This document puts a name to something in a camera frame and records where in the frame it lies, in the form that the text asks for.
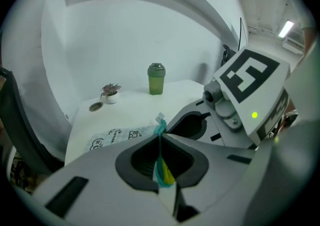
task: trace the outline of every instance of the white plant pot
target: white plant pot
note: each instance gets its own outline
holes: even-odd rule
[[[120,98],[120,94],[119,94],[119,92],[116,92],[116,94],[114,94],[114,95],[106,96],[106,101],[109,104],[114,104],[114,103],[117,103],[119,101],[119,98]]]

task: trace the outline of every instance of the green shaker bottle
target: green shaker bottle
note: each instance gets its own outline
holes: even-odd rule
[[[149,92],[151,95],[160,95],[164,90],[166,69],[161,63],[152,63],[148,68]]]

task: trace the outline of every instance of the table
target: table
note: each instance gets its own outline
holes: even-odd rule
[[[64,164],[80,157],[95,133],[118,127],[155,125],[159,112],[169,123],[184,106],[201,99],[203,91],[202,84],[183,80],[164,84],[162,95],[150,95],[147,87],[120,92],[120,100],[116,104],[107,104],[104,97],[84,101],[71,130]],[[96,102],[103,102],[103,106],[95,112],[89,111],[89,107]]]

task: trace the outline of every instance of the ceiling light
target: ceiling light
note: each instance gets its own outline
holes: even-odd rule
[[[279,36],[280,37],[285,37],[286,34],[289,32],[289,30],[293,27],[294,23],[291,21],[287,21],[286,24],[284,25],[283,29],[281,30]]]

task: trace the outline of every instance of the small plant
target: small plant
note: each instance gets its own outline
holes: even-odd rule
[[[118,84],[108,84],[101,89],[103,90],[103,92],[101,93],[100,98],[102,98],[102,96],[112,96],[116,94],[120,88],[121,86],[119,86]]]

